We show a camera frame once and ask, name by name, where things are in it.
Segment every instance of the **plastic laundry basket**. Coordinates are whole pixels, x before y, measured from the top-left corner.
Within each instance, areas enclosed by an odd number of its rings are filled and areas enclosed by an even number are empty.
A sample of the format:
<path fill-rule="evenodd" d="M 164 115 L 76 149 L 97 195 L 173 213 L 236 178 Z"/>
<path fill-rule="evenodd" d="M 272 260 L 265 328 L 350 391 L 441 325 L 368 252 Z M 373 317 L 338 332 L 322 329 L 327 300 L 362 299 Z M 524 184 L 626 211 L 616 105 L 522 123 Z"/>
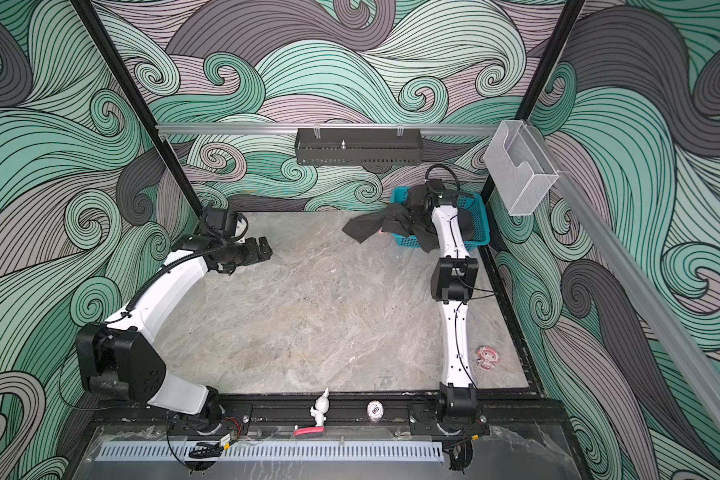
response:
<path fill-rule="evenodd" d="M 390 204 L 402 204 L 408 198 L 408 187 L 396 187 L 392 191 Z M 485 205 L 483 205 L 480 195 L 474 198 L 458 196 L 458 206 L 466 208 L 472 214 L 472 222 L 474 224 L 474 236 L 469 242 L 465 241 L 464 246 L 467 250 L 473 250 L 478 245 L 488 245 L 490 242 L 490 232 L 488 231 L 488 215 L 485 213 Z M 411 248 L 419 248 L 418 240 L 415 235 L 403 236 L 394 235 L 394 241 L 400 246 L 410 246 Z"/>

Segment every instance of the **gray stone surface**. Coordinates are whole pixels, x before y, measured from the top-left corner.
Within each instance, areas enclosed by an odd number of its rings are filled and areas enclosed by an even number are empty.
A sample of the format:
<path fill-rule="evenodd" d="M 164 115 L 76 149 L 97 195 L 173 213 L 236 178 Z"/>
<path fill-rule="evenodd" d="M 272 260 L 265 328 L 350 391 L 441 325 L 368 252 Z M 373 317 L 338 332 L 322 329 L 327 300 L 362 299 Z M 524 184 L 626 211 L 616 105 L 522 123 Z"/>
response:
<path fill-rule="evenodd" d="M 357 215 L 248 214 L 248 236 L 266 236 L 274 255 L 194 285 L 155 342 L 168 368 L 227 393 L 437 389 L 442 320 L 429 281 L 439 252 L 390 234 L 358 244 L 341 232 Z M 481 262 L 476 287 L 490 288 Z M 528 386 L 495 299 L 469 303 L 468 344 L 479 388 Z M 500 355 L 492 370 L 476 363 L 482 345 Z"/>

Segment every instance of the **red base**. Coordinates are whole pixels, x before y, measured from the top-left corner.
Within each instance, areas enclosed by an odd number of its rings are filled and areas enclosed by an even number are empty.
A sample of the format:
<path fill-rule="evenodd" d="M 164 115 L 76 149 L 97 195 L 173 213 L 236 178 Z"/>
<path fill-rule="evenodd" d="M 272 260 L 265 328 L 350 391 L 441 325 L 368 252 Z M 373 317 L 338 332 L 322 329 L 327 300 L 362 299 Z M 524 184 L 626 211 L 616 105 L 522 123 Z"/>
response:
<path fill-rule="evenodd" d="M 298 430 L 294 431 L 293 437 L 294 438 L 314 438 L 314 437 L 322 437 L 326 434 L 326 428 L 325 427 L 305 427 L 305 428 L 299 428 Z"/>

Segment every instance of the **wallpaper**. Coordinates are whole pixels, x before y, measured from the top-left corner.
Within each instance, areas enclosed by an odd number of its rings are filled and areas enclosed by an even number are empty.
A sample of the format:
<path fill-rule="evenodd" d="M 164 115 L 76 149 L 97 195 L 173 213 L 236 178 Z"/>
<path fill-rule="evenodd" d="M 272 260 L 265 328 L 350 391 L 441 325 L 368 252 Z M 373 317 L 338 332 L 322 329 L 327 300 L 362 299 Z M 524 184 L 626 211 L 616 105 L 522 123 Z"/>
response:
<path fill-rule="evenodd" d="M 94 4 L 158 122 L 496 124 L 518 110 L 564 0 Z M 428 167 L 300 166 L 293 136 L 171 140 L 204 200 L 246 211 L 377 210 Z M 424 160 L 480 191 L 489 141 L 427 138 Z"/>
<path fill-rule="evenodd" d="M 720 371 L 720 0 L 629 0 L 574 26 L 531 118 Z M 596 478 L 720 478 L 720 433 L 552 189 L 490 198 L 497 264 Z"/>
<path fill-rule="evenodd" d="M 74 335 L 185 230 L 160 162 L 68 0 L 0 0 L 0 479 L 58 478 L 87 415 Z"/>

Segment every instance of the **wall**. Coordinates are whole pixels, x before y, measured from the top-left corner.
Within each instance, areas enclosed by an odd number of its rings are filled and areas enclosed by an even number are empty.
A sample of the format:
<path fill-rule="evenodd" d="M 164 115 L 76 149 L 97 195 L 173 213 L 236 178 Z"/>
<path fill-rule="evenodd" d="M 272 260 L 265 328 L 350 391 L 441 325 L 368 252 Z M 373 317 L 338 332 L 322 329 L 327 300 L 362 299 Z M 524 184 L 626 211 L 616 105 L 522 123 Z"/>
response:
<path fill-rule="evenodd" d="M 531 118 L 720 371 L 720 2 L 588 14 Z M 553 189 L 490 198 L 504 284 L 596 478 L 720 478 L 720 434 Z"/>
<path fill-rule="evenodd" d="M 0 0 L 0 478 L 64 473 L 87 414 L 59 391 L 95 405 L 74 335 L 191 218 L 145 138 L 68 0 Z"/>
<path fill-rule="evenodd" d="M 564 0 L 94 4 L 159 122 L 495 124 L 515 115 Z M 172 141 L 201 196 L 246 211 L 376 210 L 427 168 L 303 167 L 293 136 Z M 488 142 L 430 138 L 424 158 L 480 191 Z"/>

